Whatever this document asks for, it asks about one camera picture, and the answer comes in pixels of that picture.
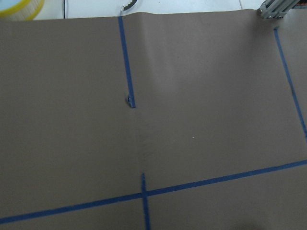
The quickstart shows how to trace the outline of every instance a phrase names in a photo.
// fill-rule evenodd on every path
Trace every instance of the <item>round container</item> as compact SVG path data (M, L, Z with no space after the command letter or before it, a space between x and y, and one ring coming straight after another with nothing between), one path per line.
M0 0L0 21L28 21L34 19L44 0Z

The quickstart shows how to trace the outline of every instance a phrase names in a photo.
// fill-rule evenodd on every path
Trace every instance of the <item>yellow rim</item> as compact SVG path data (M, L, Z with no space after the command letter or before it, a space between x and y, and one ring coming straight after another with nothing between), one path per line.
M30 20L34 19L34 18L38 15L38 13L40 12L40 10L43 8L44 1L45 1L45 0L41 0L41 1L40 1L39 5L38 5L38 8L34 11L34 13L33 13L30 17L28 17L28 18L26 19L26 21L30 21Z
M0 11L0 18L6 17L8 15L11 15L13 13L18 12L23 7L25 7L27 4L29 4L30 1L31 0L22 0L17 5L12 6L12 7L8 8L8 9L6 9L6 10Z

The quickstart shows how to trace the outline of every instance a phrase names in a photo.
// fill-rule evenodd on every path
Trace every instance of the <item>blue line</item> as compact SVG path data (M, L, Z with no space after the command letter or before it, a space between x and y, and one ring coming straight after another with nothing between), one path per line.
M160 194L165 194L165 193L171 193L171 192L175 192L175 191L179 191L179 190L195 188L195 187L204 186L204 185L208 185L208 184L216 184L216 183L236 180L236 179L240 179L240 178L244 178L244 177L255 176L255 175L264 174L264 173L271 173L271 172L289 169L289 168L294 168L294 167L302 166L302 165L307 165L307 160L293 162L293 163L290 163L290 164L284 164L284 165L281 165L281 166L274 166L274 167L270 167L270 168L264 168L264 169L258 169L258 170L248 171L248 172L232 174L232 175L228 175L228 176L216 177L216 178L212 178L212 179L208 179L208 180L197 181L197 182L192 182L192 183L187 183L187 184L181 184L181 185L176 185L176 186L167 187L167 188L155 189L155 190L152 190L152 191L147 191L147 195L148 196L155 196L155 195L160 195Z
M148 199L147 199L147 191L146 191L146 180L145 175L142 174L142 198L143 198L143 211L145 217L145 226L146 230L150 230L150 217L149 217L149 209L148 209Z
M18 216L13 216L13 217L1 218L0 224L6 224L6 223L11 223L11 222L21 221L21 220L26 220L26 219L34 219L34 218L45 217L45 216L51 216L51 215L55 215L55 214L77 211L77 210L82 210L82 209L91 208L91 207L109 205L109 204L113 204L113 203L118 203L118 202L123 202L123 201L128 201L128 200L134 200L134 199L140 199L140 198L142 198L142 193L119 196L119 197L115 197L115 198L111 198L111 199L98 200L98 201L84 203L84 204L78 204L78 205L67 206L67 207L60 207L60 208L50 209L50 210L45 210L45 211L40 211L40 212L33 212L33 213L29 213L29 214L23 214L23 215L18 215Z
M301 125L302 125L302 128L303 128L303 131L304 131L304 134L305 134L305 140L307 141L306 125L305 125L305 122L304 122L302 111L301 111L301 109L299 107L298 99L297 99L297 96L296 96L294 85L292 83L292 79L291 79L291 75L290 75L290 72L289 72L289 69L288 69L288 65L287 65L286 59L285 59L284 54L283 54L283 48L282 48L282 45L281 45L281 42L280 42L280 39L279 39L279 36L278 36L278 27L276 27L274 29L274 34L275 34L276 43L277 43L277 46L278 46L278 49L279 49L280 57L281 57L282 62L283 62L284 71L285 71L285 73L287 75L287 79L288 79L289 85L291 87L291 91L292 91L294 103L295 103L295 106L296 106L296 110L297 110L297 113L298 113L299 119L301 121Z
M132 77L131 77L131 71L130 71L124 22L123 22L122 16L118 17L118 25L119 25L120 39L121 39L121 45L123 49L126 76L127 76L127 82L128 82L128 90L129 90L128 102L130 103L131 108L135 108L134 91L133 91Z

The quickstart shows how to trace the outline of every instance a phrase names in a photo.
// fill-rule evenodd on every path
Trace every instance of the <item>metal bracket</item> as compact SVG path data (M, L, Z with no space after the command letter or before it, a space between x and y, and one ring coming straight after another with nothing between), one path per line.
M259 8L261 17L283 18L300 0L266 0Z

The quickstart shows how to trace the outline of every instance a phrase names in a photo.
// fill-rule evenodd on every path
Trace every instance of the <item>white tile floor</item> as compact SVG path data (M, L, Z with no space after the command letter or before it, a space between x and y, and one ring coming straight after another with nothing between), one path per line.
M67 18L118 16L122 5L132 0L66 0ZM184 12L236 11L258 9L264 0L138 0L126 12L157 14ZM63 0L45 0L44 7L35 20L62 19Z

